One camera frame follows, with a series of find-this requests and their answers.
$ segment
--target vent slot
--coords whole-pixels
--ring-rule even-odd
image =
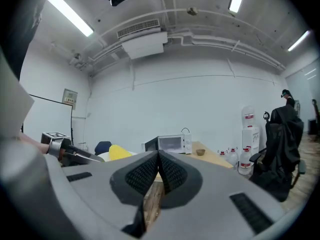
[[[159,20],[152,19],[152,20],[147,20],[147,21],[143,21],[143,22],[128,26],[124,29],[119,30],[116,34],[120,39],[135,32],[148,30],[152,28],[158,28],[158,27],[160,27]]]
[[[244,193],[231,195],[230,199],[256,234],[272,225],[272,221]]]
[[[90,172],[82,172],[78,174],[69,175],[66,178],[68,179],[69,182],[74,182],[74,181],[82,180],[91,176],[92,174]]]

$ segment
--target wooden floor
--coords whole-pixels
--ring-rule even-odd
[[[314,135],[305,134],[302,137],[299,152],[301,159],[306,163],[306,174],[300,176],[294,188],[290,190],[287,200],[280,203],[286,212],[306,202],[318,181],[320,173],[320,141],[319,139],[317,141],[314,140]],[[163,183],[154,182],[144,197],[143,210],[147,229],[152,227],[152,224],[160,214],[159,207],[163,195]]]

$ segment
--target white ceiling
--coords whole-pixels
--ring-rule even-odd
[[[286,66],[302,52],[300,46],[294,52],[288,52],[288,47],[309,29],[288,0],[242,0],[235,15],[228,11],[230,0],[126,0],[117,7],[112,7],[108,0],[65,1],[94,29],[94,33],[85,37],[53,5],[46,2],[35,39],[48,46],[54,42],[60,54],[68,60],[74,53],[80,53],[84,62],[88,62],[88,56],[94,57],[102,49],[119,41],[118,30],[134,23],[159,19],[162,29],[168,32],[190,29],[198,35],[240,40]],[[196,7],[200,12],[196,16],[186,11],[156,13],[189,7]],[[116,27],[148,13],[152,15]],[[310,36],[304,42],[308,44],[312,38]],[[127,56],[123,50],[115,54],[103,56],[95,63],[90,62],[93,67],[86,63],[82,69],[99,71],[114,64],[118,58]]]

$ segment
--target air conditioner unit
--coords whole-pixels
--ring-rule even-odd
[[[127,41],[133,38],[159,33],[161,32],[161,26],[158,19],[146,20],[128,26],[119,30],[116,34],[121,41]]]
[[[164,44],[168,42],[167,32],[152,33],[124,41],[123,49],[131,59],[145,57],[164,52]]]

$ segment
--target yellow object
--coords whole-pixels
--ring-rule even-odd
[[[112,145],[109,148],[109,159],[110,161],[122,159],[131,157],[132,154],[130,154],[128,151],[126,151],[123,147],[120,147],[118,145]]]

